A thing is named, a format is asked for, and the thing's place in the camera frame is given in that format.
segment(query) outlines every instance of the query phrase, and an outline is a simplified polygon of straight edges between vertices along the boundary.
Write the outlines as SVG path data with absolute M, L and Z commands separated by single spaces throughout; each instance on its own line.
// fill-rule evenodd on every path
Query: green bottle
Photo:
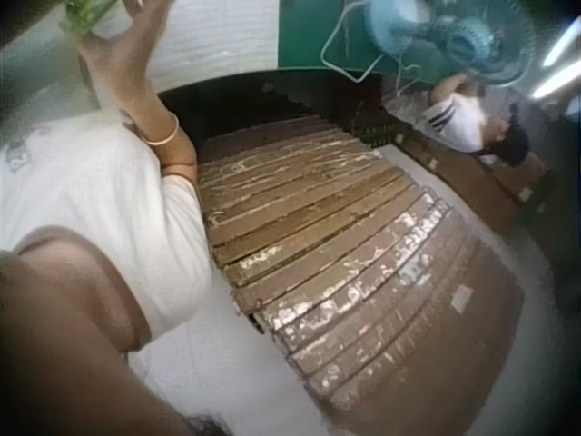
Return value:
M 65 0 L 66 25 L 78 36 L 87 34 L 119 0 Z

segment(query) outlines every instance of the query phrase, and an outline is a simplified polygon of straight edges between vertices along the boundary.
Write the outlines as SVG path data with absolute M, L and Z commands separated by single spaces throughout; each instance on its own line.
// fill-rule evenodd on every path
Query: wrist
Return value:
M 131 91 L 125 90 L 115 94 L 114 97 L 122 109 L 130 113 L 156 99 L 157 93 L 153 90 L 152 84 L 149 81 L 145 81 L 141 85 L 132 86 Z

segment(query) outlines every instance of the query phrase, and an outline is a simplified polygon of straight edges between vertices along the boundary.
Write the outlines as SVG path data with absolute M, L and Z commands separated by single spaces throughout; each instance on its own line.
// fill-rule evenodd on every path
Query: hand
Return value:
M 121 106 L 150 92 L 147 65 L 167 21 L 173 0 L 123 0 L 131 27 L 111 39 L 93 33 L 79 41 L 79 52 Z

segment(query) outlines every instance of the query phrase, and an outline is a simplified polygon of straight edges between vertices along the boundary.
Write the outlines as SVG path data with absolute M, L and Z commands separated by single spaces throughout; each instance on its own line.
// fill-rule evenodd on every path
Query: wooden slat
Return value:
M 234 155 L 259 153 L 274 142 L 335 127 L 318 116 L 266 123 L 207 140 L 199 151 L 202 170 L 229 162 Z
M 470 245 L 467 247 L 466 244 L 463 244 L 458 255 L 466 256 L 467 249 L 470 250 Z M 406 335 L 411 334 L 415 338 L 415 342 L 419 342 L 423 334 L 436 334 L 438 332 L 438 329 L 443 326 L 443 322 L 446 322 L 445 310 L 449 306 L 451 294 L 462 281 L 466 263 L 466 257 L 455 260 L 430 296 L 430 302 L 426 309 L 410 324 L 406 333 L 400 335 L 378 358 L 332 393 L 330 403 L 334 407 L 340 410 L 349 410 L 377 391 L 379 382 L 386 380 L 409 357 L 406 352 L 413 352 L 411 344 L 406 340 Z M 435 305 L 434 299 L 439 299 L 442 304 Z
M 392 193 L 394 190 L 400 192 L 409 186 L 409 182 L 405 180 L 401 183 L 391 183 L 388 186 L 383 186 L 384 183 L 389 183 L 402 175 L 403 172 L 399 169 L 389 169 L 384 173 L 381 182 L 378 183 L 378 190 L 376 191 L 382 192 L 383 195 L 372 193 L 363 197 L 345 209 L 326 217 L 325 220 L 318 221 L 297 233 L 287 236 L 253 253 L 251 256 L 242 259 L 234 265 L 226 266 L 224 271 L 237 285 L 244 285 L 252 277 L 264 273 L 274 266 L 280 265 L 298 253 L 302 253 L 315 245 L 323 243 L 333 234 L 357 221 L 361 215 L 371 212 L 382 203 L 393 198 L 395 196 Z M 218 257 L 218 262 L 222 263 L 223 258 Z
M 349 173 L 324 186 L 307 191 L 300 197 L 293 197 L 289 201 L 270 205 L 256 213 L 247 213 L 222 225 L 213 227 L 209 230 L 210 240 L 213 245 L 227 243 L 236 237 L 255 231 L 267 223 L 275 222 L 306 206 L 329 198 L 335 193 L 341 193 L 375 175 L 385 173 L 388 169 L 389 165 L 380 160 L 370 161 L 368 167 Z
M 207 183 L 216 178 L 242 173 L 264 163 L 274 162 L 275 160 L 284 159 L 291 155 L 302 154 L 309 150 L 319 148 L 325 143 L 345 141 L 347 139 L 353 139 L 353 137 L 341 131 L 338 132 L 335 128 L 330 128 L 315 134 L 278 141 L 261 147 L 254 153 L 237 154 L 228 163 L 215 164 L 211 167 L 201 165 L 200 183 Z
M 425 197 L 427 203 L 431 201 L 427 195 Z M 266 324 L 272 326 L 273 330 L 283 328 L 334 295 L 398 243 L 400 238 L 406 236 L 404 243 L 409 244 L 409 246 L 415 243 L 414 239 L 419 241 L 425 239 L 425 232 L 421 229 L 433 227 L 440 218 L 441 212 L 433 208 L 428 216 L 420 220 L 418 224 L 413 220 L 393 223 L 394 225 L 390 225 L 377 233 L 338 263 L 267 306 L 260 312 L 259 316 Z M 346 302 L 347 306 L 352 305 L 360 298 L 356 289 L 352 294 L 353 300 L 349 299 Z
M 281 169 L 228 188 L 216 186 L 204 189 L 202 191 L 204 211 L 207 214 L 217 209 L 231 207 L 247 201 L 253 195 L 282 187 L 284 184 L 296 181 L 301 177 L 311 175 L 318 177 L 320 174 L 323 174 L 328 179 L 338 177 L 363 166 L 367 160 L 367 157 L 362 157 L 367 156 L 367 152 L 348 154 L 346 156 L 341 156 L 340 154 L 333 156 L 333 154 L 334 152 L 330 153 L 329 160 L 306 163 L 301 165 L 300 168 Z
M 438 280 L 438 274 L 441 275 L 446 271 L 442 268 L 442 263 L 450 262 L 457 254 L 457 245 L 460 244 L 460 238 L 463 235 L 463 226 L 461 222 L 459 224 L 458 220 L 441 224 L 441 228 L 436 230 L 426 245 L 402 265 L 397 273 L 392 274 L 357 311 L 342 319 L 317 340 L 295 352 L 291 358 L 296 365 L 304 373 L 312 374 L 353 344 L 369 329 L 375 328 L 375 324 L 394 309 L 409 289 L 414 286 L 426 287 Z M 446 241 L 446 246 L 442 249 L 441 242 L 450 236 L 451 228 L 455 225 L 458 226 L 456 233 Z M 412 271 L 415 276 L 410 278 L 409 271 Z M 377 333 L 380 336 L 387 336 L 383 330 L 384 327 L 379 326 Z
M 407 219 L 410 213 L 406 211 L 419 199 L 421 191 L 416 185 L 409 186 L 411 180 L 408 177 L 399 180 L 402 181 L 403 193 L 380 207 L 374 214 L 324 243 L 316 252 L 307 253 L 293 263 L 238 290 L 235 299 L 241 309 L 244 312 L 249 312 L 255 308 L 257 302 L 264 305 L 269 304 L 275 298 L 290 292 L 302 282 L 336 263 L 341 257 L 360 246 L 383 227 L 391 224 L 396 217 L 399 216 L 401 222 Z M 391 192 L 397 194 L 399 189 Z M 414 210 L 418 214 L 422 214 L 424 208 L 427 210 L 428 204 L 422 201 Z
M 357 139 L 348 137 L 342 140 L 325 142 L 293 154 L 279 154 L 279 157 L 276 159 L 261 159 L 253 167 L 242 167 L 239 171 L 213 177 L 204 183 L 200 183 L 200 188 L 203 190 L 207 190 L 208 188 L 212 188 L 213 190 L 228 189 L 240 183 L 251 183 L 260 180 L 269 174 L 276 174 L 287 168 L 292 168 L 293 165 L 307 164 L 312 161 L 316 162 L 317 160 L 324 162 L 329 160 L 330 157 L 334 157 L 335 154 L 349 155 L 364 154 L 365 152 L 371 153 L 370 149 Z
M 348 378 L 361 371 L 374 359 L 388 359 L 387 356 L 381 356 L 381 353 L 396 339 L 400 339 L 400 335 L 405 334 L 406 326 L 416 317 L 441 277 L 448 270 L 450 261 L 458 253 L 466 230 L 460 227 L 459 231 L 452 234 L 455 222 L 448 218 L 449 216 L 447 219 L 442 220 L 441 225 L 419 252 L 418 263 L 421 257 L 434 257 L 439 252 L 433 264 L 430 265 L 429 271 L 427 273 L 418 271 L 418 275 L 421 275 L 421 278 L 417 278 L 416 280 L 418 281 L 398 299 L 394 299 L 389 294 L 391 289 L 384 288 L 382 293 L 374 295 L 374 299 L 376 302 L 379 301 L 379 304 L 385 297 L 388 297 L 387 300 L 390 305 L 381 307 L 379 304 L 368 302 L 369 316 L 364 316 L 366 318 L 365 323 L 355 325 L 352 328 L 357 334 L 350 339 L 355 340 L 355 342 L 343 343 L 345 351 L 309 378 L 310 387 L 316 393 L 323 396 L 327 395 L 345 383 Z M 416 265 L 412 263 L 409 267 L 415 268 L 417 267 Z M 408 337 L 408 340 L 412 341 L 414 346 L 421 341 L 417 334 L 416 336 L 413 339 Z
M 420 268 L 420 259 L 417 258 L 414 262 L 414 253 L 431 238 L 431 234 L 435 232 L 435 228 L 442 221 L 441 217 L 446 213 L 448 206 L 440 201 L 436 205 L 436 209 L 440 212 L 440 216 L 439 221 L 433 226 L 427 225 L 426 228 L 421 228 L 418 236 L 412 230 L 379 257 L 376 262 L 360 273 L 356 281 L 343 286 L 331 298 L 297 320 L 291 327 L 291 333 L 289 328 L 281 330 L 279 335 L 287 348 L 295 351 L 303 343 L 321 336 L 331 323 L 351 310 L 358 310 L 360 305 L 385 284 L 394 273 L 399 273 L 400 280 L 408 281 L 409 276 L 415 273 L 412 270 Z M 405 269 L 400 270 L 399 268 L 408 260 L 411 260 L 410 264 Z
M 289 163 L 288 166 L 281 167 L 278 173 L 301 174 L 305 171 L 304 168 L 300 169 L 301 166 L 310 166 L 313 173 L 308 174 L 307 178 L 311 182 L 307 184 L 304 178 L 297 178 L 291 183 L 285 183 L 267 191 L 248 195 L 242 202 L 224 205 L 212 213 L 206 213 L 206 219 L 211 225 L 220 225 L 220 223 L 229 221 L 248 211 L 267 207 L 272 203 L 284 201 L 294 195 L 306 193 L 320 184 L 330 183 L 333 179 L 341 178 L 345 173 L 352 173 L 367 166 L 371 160 L 376 160 L 376 156 L 369 151 L 362 151 L 359 147 L 344 147 L 338 154 L 329 154 L 325 151 L 319 158 L 310 158 L 307 162 L 312 162 L 312 165 L 305 165 L 303 161 L 294 164 Z

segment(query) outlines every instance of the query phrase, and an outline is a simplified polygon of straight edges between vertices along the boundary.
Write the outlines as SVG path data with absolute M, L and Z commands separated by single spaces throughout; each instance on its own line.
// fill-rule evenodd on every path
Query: hair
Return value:
M 494 144 L 490 152 L 514 168 L 527 158 L 530 147 L 527 133 L 518 121 L 518 105 L 510 105 L 510 113 L 510 126 L 505 139 Z
M 232 436 L 230 430 L 211 416 L 192 416 L 185 419 L 192 436 Z

